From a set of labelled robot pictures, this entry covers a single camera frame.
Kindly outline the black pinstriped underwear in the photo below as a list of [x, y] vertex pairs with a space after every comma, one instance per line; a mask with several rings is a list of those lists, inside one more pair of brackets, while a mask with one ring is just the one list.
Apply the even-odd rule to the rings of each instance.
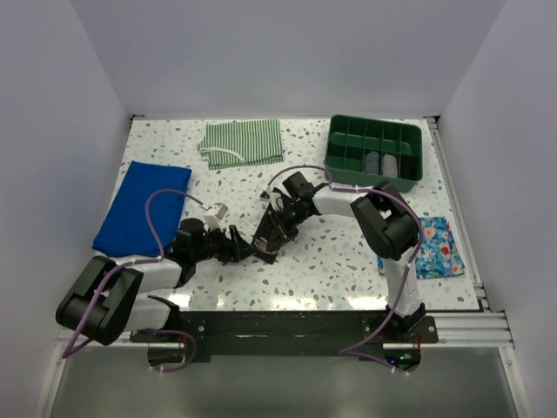
[[[275, 213], [276, 213], [275, 218], [286, 217], [286, 218], [296, 219], [292, 211], [289, 210], [275, 211]], [[280, 248], [275, 248], [274, 244], [275, 244], [275, 240], [270, 244], [264, 244], [262, 242], [255, 241], [253, 236], [252, 247], [256, 251], [255, 255], [268, 264], [274, 263], [275, 259], [277, 258], [279, 249], [283, 247], [282, 246]]]

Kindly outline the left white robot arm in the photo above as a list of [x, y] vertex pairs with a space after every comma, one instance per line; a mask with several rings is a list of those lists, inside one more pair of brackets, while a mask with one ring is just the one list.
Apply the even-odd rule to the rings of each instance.
[[174, 340], [180, 320], [171, 314], [173, 305], [148, 293], [184, 286], [206, 260], [239, 263], [254, 253], [235, 226], [207, 229], [199, 219], [186, 219], [163, 258], [121, 264], [104, 256], [91, 258], [58, 305], [56, 322], [103, 345], [144, 329], [161, 341]]

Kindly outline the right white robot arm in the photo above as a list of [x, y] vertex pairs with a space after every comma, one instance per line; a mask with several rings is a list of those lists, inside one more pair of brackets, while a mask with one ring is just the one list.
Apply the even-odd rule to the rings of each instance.
[[252, 246], [263, 260], [272, 263], [279, 249], [299, 234], [298, 226], [313, 216], [339, 215], [355, 219], [372, 251], [383, 262], [386, 273], [387, 311], [390, 336], [409, 341], [426, 315], [419, 294], [415, 259], [425, 234], [422, 224], [388, 181], [371, 189], [313, 185], [301, 172], [283, 181], [278, 189], [270, 186], [261, 193], [267, 204], [254, 233]]

